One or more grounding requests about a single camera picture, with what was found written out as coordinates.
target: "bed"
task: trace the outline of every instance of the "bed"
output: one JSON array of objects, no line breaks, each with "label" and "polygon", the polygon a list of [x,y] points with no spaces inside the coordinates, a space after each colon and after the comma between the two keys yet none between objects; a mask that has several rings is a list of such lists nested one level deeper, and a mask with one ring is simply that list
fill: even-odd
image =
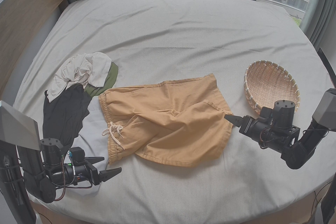
[{"label": "bed", "polygon": [[[14,107],[38,122],[44,91],[61,64],[100,51],[119,66],[115,87],[214,73],[235,115],[256,117],[243,89],[246,67],[270,60],[296,80],[302,130],[323,93],[333,87],[313,46],[283,8],[250,0],[80,0],[70,4],[27,71]],[[101,130],[92,135],[100,135]],[[96,195],[67,191],[43,204],[92,223],[241,223],[283,209],[322,186],[336,170],[336,137],[291,170],[272,150],[233,128],[217,160],[196,168],[165,166],[131,155]]]}]

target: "drawstring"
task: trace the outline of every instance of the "drawstring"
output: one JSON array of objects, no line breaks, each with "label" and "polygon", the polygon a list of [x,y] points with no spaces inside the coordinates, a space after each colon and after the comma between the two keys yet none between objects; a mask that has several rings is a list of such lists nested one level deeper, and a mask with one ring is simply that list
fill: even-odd
[{"label": "drawstring", "polygon": [[120,133],[120,131],[123,129],[123,127],[122,127],[121,125],[116,125],[116,124],[114,124],[112,121],[110,122],[110,124],[111,124],[111,126],[110,126],[109,128],[107,128],[107,129],[103,130],[103,132],[102,132],[101,134],[102,134],[103,136],[104,136],[104,135],[107,135],[107,134],[111,134],[112,139],[113,139],[119,146],[121,146],[121,148],[122,148],[123,150],[125,150],[125,149],[123,148],[123,146],[120,144],[120,142],[114,137],[114,134],[117,132],[122,138],[124,138],[124,137],[121,135],[121,133]]}]

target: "clothing pile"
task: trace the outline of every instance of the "clothing pile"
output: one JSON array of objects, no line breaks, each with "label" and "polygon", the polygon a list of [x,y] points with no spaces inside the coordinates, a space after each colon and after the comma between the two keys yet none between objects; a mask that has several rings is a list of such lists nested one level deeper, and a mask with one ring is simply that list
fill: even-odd
[{"label": "clothing pile", "polygon": [[[105,151],[109,163],[133,153],[182,167],[220,157],[232,129],[224,116],[232,112],[213,74],[113,88],[117,75],[118,66],[101,52],[65,61],[45,92],[43,137],[59,139],[68,149],[85,141],[89,154]],[[103,115],[106,129],[81,137],[90,125],[85,122],[97,120],[90,104]]]}]

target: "woven bamboo basket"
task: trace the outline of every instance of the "woven bamboo basket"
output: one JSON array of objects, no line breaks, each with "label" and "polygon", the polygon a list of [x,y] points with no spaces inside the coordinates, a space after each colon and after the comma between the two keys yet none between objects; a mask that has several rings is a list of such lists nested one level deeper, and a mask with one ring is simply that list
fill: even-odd
[{"label": "woven bamboo basket", "polygon": [[251,107],[260,114],[263,106],[273,108],[278,100],[295,103],[295,112],[300,106],[300,91],[292,77],[282,66],[259,60],[247,67],[244,75],[244,91]]}]

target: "wooden floor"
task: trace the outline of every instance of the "wooden floor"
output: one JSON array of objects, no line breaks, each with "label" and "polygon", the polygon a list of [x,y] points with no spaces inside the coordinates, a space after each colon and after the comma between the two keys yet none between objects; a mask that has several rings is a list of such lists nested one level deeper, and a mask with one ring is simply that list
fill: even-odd
[{"label": "wooden floor", "polygon": [[[318,195],[317,200],[319,201],[326,193],[327,187],[325,187]],[[242,224],[289,224],[291,222],[294,223],[304,223],[310,217],[310,212],[312,210],[313,201],[315,200],[315,194],[311,193],[307,197],[303,198],[300,201],[295,202],[294,204],[288,206],[284,210],[281,210],[276,213],[272,213],[270,215],[257,218],[254,220],[250,220],[244,222]],[[43,224],[91,224],[85,221],[76,220],[73,218],[69,218],[67,216],[54,213],[49,209],[45,208],[42,205],[38,205],[32,202],[34,209],[43,214],[45,217],[49,219],[49,221],[41,215],[41,219]],[[333,218],[330,220],[329,224],[336,224],[336,214],[334,214]]]}]

